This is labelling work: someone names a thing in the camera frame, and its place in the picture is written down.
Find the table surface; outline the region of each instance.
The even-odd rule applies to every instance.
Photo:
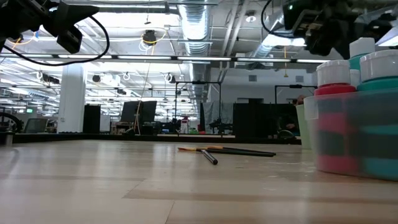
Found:
[[[0,147],[0,223],[398,223],[398,184],[316,171],[300,146],[268,157],[63,141]]]

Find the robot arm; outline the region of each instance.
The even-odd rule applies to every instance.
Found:
[[[283,6],[285,28],[295,38],[304,38],[311,54],[326,56],[335,48],[348,59],[351,42],[360,37],[372,37],[377,42],[397,19],[393,11],[360,19],[363,15],[353,11],[354,4],[349,0],[290,1]]]
[[[71,54],[80,51],[82,34],[74,26],[99,11],[94,6],[71,6],[50,0],[0,0],[0,52],[6,39],[37,32],[43,26]]]

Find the clear plastic bin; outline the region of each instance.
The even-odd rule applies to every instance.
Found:
[[[308,97],[318,170],[398,180],[398,88]]]

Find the white container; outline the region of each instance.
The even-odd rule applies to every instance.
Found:
[[[317,68],[318,87],[336,83],[350,84],[349,62],[334,60],[325,62]]]
[[[357,87],[359,84],[361,84],[361,72],[356,69],[351,69],[349,71],[349,76],[351,80],[351,85],[353,87]]]
[[[370,37],[362,37],[349,44],[349,56],[351,58],[375,51],[376,45],[374,43],[374,39]]]
[[[361,80],[398,76],[398,50],[382,50],[361,57]]]

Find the white column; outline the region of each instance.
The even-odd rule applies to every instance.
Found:
[[[81,64],[63,67],[60,110],[58,113],[58,133],[83,131],[86,77]]]

